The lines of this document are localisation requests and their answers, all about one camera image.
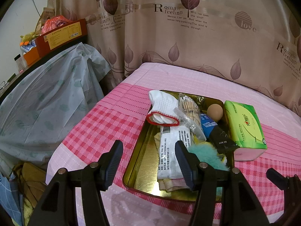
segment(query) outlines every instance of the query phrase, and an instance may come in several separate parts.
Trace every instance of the white packet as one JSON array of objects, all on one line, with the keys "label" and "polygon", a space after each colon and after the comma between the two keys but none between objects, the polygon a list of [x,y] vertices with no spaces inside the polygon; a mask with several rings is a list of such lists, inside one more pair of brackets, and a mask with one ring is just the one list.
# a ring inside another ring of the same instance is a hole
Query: white packet
[{"label": "white packet", "polygon": [[161,126],[159,165],[157,179],[183,178],[176,154],[175,143],[182,140],[185,147],[191,146],[190,130],[183,124],[176,127]]}]

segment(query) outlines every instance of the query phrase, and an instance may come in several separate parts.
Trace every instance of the orange box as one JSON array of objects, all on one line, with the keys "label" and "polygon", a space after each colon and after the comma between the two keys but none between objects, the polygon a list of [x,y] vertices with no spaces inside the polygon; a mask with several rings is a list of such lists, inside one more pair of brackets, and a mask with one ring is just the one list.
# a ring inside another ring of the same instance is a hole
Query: orange box
[{"label": "orange box", "polygon": [[27,65],[30,65],[41,58],[36,47],[25,53],[23,57],[25,58]]}]

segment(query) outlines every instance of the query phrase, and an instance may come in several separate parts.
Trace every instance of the plastic bag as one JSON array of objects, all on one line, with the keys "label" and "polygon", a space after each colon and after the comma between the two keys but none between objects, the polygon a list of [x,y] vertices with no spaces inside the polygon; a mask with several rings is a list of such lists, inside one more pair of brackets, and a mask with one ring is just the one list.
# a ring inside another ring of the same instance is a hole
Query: plastic bag
[{"label": "plastic bag", "polygon": [[47,19],[42,27],[41,35],[70,22],[72,22],[72,20],[66,19],[63,15],[55,16],[52,19]]},{"label": "plastic bag", "polygon": [[179,108],[196,124],[201,125],[200,109],[192,98],[183,93],[179,93]]},{"label": "plastic bag", "polygon": [[198,124],[195,123],[192,119],[190,119],[182,110],[179,108],[174,108],[174,113],[179,116],[180,124],[184,124],[188,127],[192,133],[197,137],[197,139],[202,142],[206,141],[205,134]]},{"label": "plastic bag", "polygon": [[183,141],[186,148],[191,146],[192,139],[189,128],[183,124],[176,127],[161,126],[157,179],[183,178],[175,153],[175,144],[178,140]]},{"label": "plastic bag", "polygon": [[0,105],[2,174],[20,160],[47,168],[58,145],[103,98],[99,81],[110,70],[94,47],[79,43],[27,75]]},{"label": "plastic bag", "polygon": [[47,19],[52,19],[55,14],[55,10],[53,8],[44,7],[43,13],[39,18],[39,21],[36,25],[35,35],[40,35],[42,31],[42,27],[44,26]]}]

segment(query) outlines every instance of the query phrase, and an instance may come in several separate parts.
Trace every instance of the curtain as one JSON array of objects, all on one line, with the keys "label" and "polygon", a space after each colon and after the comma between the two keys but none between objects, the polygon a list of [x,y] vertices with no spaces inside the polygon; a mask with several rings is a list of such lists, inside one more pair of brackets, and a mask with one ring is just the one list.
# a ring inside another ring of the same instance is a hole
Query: curtain
[{"label": "curtain", "polygon": [[48,6],[86,19],[88,43],[111,66],[104,79],[111,89],[142,63],[159,62],[242,84],[301,115],[300,27],[283,0],[48,0]]}]

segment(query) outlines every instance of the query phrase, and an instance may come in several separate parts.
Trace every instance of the table tennis ball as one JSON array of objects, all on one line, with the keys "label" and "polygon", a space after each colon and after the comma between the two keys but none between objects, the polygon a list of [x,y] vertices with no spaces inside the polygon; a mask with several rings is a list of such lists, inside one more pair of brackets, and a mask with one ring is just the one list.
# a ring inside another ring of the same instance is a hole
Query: table tennis ball
[{"label": "table tennis ball", "polygon": [[218,104],[212,104],[207,109],[207,115],[215,122],[223,117],[223,113],[223,108]]}]

